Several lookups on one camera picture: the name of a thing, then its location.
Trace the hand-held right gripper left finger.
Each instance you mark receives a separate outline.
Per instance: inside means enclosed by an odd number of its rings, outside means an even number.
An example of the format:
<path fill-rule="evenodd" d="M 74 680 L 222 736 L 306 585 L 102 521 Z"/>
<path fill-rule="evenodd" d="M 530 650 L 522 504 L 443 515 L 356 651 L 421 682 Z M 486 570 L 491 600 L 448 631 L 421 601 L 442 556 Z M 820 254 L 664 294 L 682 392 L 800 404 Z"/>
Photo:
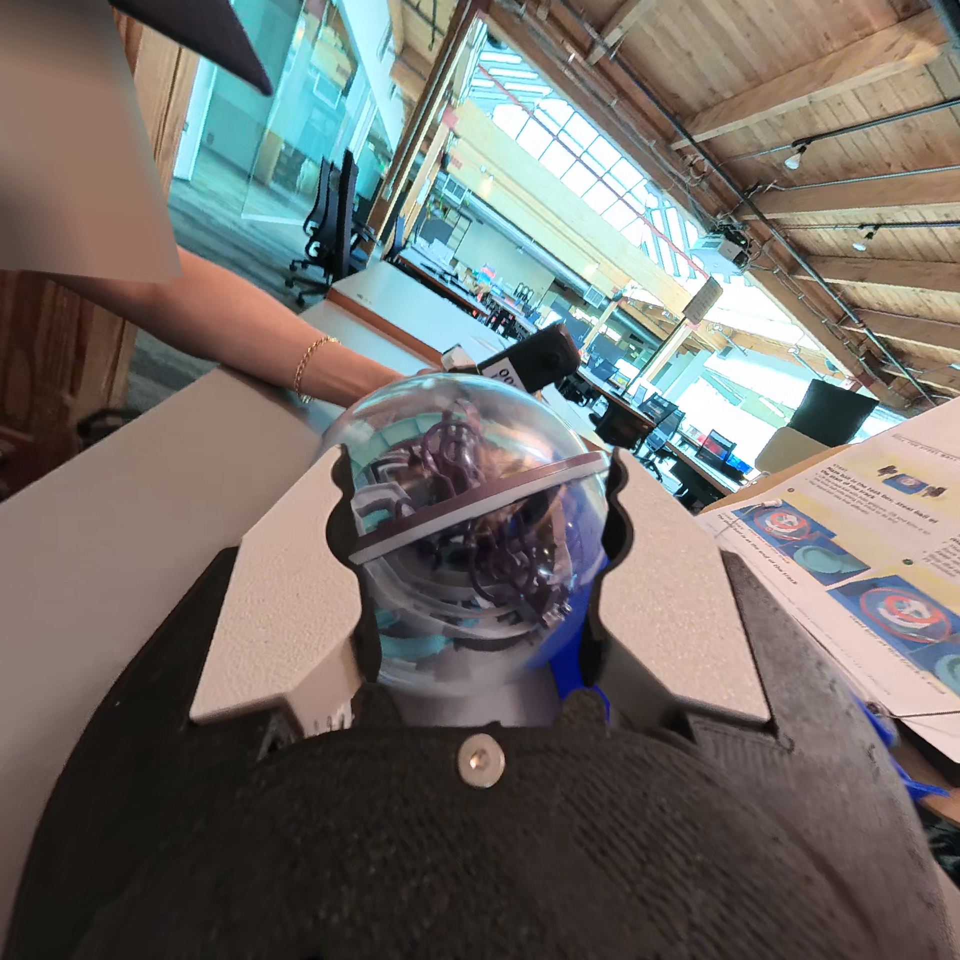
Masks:
<path fill-rule="evenodd" d="M 321 454 L 243 535 L 201 669 L 198 725 L 281 710 L 304 735 L 348 729 L 364 600 L 343 557 L 356 527 L 349 451 Z"/>

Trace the person's left forearm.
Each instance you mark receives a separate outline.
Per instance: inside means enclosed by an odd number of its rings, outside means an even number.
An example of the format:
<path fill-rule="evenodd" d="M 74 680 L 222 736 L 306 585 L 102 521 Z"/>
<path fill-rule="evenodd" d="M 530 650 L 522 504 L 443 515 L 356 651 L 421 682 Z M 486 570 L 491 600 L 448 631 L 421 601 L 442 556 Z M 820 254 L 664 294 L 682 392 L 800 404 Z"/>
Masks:
<path fill-rule="evenodd" d="M 181 275 L 166 283 L 45 277 L 173 349 L 293 388 L 305 355 L 330 339 L 229 270 L 184 249 L 179 258 Z"/>

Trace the white ceiling projector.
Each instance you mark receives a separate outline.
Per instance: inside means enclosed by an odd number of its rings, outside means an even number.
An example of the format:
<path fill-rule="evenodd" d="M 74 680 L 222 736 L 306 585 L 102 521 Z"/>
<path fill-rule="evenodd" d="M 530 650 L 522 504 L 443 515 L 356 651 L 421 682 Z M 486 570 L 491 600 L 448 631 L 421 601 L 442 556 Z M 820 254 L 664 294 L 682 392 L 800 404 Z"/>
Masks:
<path fill-rule="evenodd" d="M 750 263 L 749 240 L 732 229 L 718 230 L 698 237 L 690 245 L 690 257 L 697 258 L 709 274 L 742 274 Z"/>

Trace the person's left hand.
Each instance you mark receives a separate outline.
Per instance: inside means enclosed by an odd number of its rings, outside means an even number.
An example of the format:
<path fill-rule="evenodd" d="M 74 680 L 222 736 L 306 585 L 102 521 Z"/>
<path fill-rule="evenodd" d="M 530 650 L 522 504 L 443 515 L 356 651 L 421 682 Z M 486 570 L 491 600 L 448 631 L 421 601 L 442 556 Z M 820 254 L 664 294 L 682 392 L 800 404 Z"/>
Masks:
<path fill-rule="evenodd" d="M 315 344 L 304 355 L 293 390 L 304 400 L 326 402 L 344 409 L 379 389 L 413 378 L 364 357 L 332 340 Z"/>

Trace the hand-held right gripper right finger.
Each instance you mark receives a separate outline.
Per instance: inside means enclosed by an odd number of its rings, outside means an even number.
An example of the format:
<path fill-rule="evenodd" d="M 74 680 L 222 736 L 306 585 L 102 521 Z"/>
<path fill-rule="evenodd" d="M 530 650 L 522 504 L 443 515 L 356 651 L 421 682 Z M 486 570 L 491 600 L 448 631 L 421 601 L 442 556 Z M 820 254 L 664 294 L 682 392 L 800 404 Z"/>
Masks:
<path fill-rule="evenodd" d="M 582 635 L 583 678 L 619 721 L 690 716 L 765 727 L 772 713 L 715 538 L 631 454 L 606 477 L 606 567 Z"/>

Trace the blue plastic bin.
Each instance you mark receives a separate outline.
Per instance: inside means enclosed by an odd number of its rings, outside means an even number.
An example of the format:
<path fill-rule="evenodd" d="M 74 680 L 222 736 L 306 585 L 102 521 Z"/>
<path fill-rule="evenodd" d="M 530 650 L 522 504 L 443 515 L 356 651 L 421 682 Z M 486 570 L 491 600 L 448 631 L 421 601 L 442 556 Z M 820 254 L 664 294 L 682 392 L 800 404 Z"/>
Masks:
<path fill-rule="evenodd" d="M 561 637 L 549 661 L 560 700 L 565 700 L 576 690 L 595 689 L 595 685 L 584 680 L 584 669 L 580 665 L 583 630 L 587 623 L 590 599 L 591 591 L 586 587 L 574 591 L 571 595 L 569 599 L 571 611 L 561 624 L 563 628 L 559 631 Z M 900 743 L 893 722 L 872 710 L 870 705 L 864 702 L 851 687 L 848 687 L 847 690 L 886 747 L 893 762 L 894 771 L 898 774 L 910 798 L 915 802 L 920 802 L 931 797 L 948 797 L 949 790 L 934 785 L 929 775 L 923 775 L 920 779 L 916 779 L 906 771 L 895 756 L 894 749 Z"/>

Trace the sign panel on pole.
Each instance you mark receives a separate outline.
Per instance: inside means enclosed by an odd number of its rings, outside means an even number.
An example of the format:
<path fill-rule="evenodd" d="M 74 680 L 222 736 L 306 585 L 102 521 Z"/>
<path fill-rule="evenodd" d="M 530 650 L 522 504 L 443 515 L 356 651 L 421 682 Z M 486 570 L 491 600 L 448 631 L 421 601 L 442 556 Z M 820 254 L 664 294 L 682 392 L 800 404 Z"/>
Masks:
<path fill-rule="evenodd" d="M 712 275 L 709 276 L 682 308 L 681 315 L 684 321 L 692 326 L 699 325 L 719 302 L 723 292 L 723 285 Z"/>

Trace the black office chair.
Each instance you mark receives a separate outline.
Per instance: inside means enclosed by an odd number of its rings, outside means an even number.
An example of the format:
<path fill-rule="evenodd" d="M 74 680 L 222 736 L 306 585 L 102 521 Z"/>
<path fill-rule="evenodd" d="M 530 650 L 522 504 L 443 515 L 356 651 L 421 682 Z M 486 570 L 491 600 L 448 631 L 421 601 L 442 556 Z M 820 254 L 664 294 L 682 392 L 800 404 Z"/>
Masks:
<path fill-rule="evenodd" d="M 295 303 L 306 307 L 306 297 L 325 295 L 330 287 L 366 269 L 366 253 L 357 253 L 361 242 L 372 239 L 365 224 L 354 222 L 358 166 L 351 150 L 343 153 L 339 174 L 328 160 L 320 164 L 317 197 L 304 221 L 303 256 L 294 259 L 285 286 L 296 288 Z"/>

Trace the clear plastic maze ball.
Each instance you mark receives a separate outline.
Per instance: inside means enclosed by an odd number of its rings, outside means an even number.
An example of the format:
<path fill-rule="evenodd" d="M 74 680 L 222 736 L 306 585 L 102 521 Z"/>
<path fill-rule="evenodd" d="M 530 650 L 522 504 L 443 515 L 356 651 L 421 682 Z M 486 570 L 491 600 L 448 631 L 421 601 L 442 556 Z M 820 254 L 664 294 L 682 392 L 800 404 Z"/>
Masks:
<path fill-rule="evenodd" d="M 402 379 L 345 410 L 349 560 L 374 608 L 378 681 L 468 697 L 548 666 L 607 563 L 610 455 L 549 406 L 481 375 Z"/>

